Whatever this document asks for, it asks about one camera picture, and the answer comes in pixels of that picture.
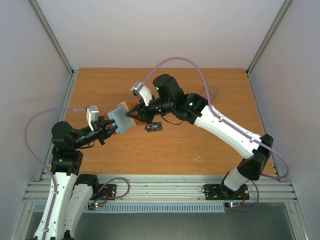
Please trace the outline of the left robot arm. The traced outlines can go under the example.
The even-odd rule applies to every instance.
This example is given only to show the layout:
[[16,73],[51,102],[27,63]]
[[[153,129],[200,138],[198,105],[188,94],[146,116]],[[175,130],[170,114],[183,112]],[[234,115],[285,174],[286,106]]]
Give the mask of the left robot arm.
[[114,120],[99,116],[91,126],[73,128],[60,121],[52,129],[52,160],[50,191],[35,240],[73,240],[75,232],[90,199],[101,193],[98,177],[80,174],[83,153],[80,148],[99,141],[104,145],[117,129]]

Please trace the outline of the brown leather card holder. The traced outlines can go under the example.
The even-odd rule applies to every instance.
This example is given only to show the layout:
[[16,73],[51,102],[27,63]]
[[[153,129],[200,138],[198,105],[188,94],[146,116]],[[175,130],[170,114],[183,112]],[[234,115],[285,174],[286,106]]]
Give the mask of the brown leather card holder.
[[131,118],[126,116],[126,113],[132,110],[139,104],[138,100],[135,101],[123,101],[118,104],[116,107],[108,110],[102,116],[106,120],[114,120],[114,123],[109,125],[111,129],[114,126],[117,126],[114,135],[116,134],[124,134],[131,127],[134,126],[145,126],[147,123],[140,121],[139,119]]

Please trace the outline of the black credit card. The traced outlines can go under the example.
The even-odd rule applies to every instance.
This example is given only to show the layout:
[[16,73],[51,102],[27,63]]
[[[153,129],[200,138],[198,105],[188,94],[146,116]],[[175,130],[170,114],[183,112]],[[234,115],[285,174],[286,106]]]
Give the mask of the black credit card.
[[162,124],[161,121],[160,121],[160,122],[152,122],[151,124],[157,125],[157,129],[156,129],[155,132],[157,132],[157,131],[162,131],[162,130],[163,130],[163,124]]
[[147,124],[147,125],[145,125],[144,130],[147,132],[154,132],[157,130],[157,125]]

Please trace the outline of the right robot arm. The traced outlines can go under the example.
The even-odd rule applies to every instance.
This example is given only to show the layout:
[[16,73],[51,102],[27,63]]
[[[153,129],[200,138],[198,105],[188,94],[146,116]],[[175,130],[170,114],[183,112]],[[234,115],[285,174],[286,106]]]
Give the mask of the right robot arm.
[[139,103],[126,116],[150,124],[155,116],[173,114],[177,119],[200,127],[229,144],[241,156],[241,162],[223,178],[217,194],[227,200],[234,197],[248,181],[257,181],[270,158],[274,139],[252,133],[219,113],[207,99],[197,93],[184,93],[169,74],[156,77],[153,86],[158,97],[141,82],[130,91]]

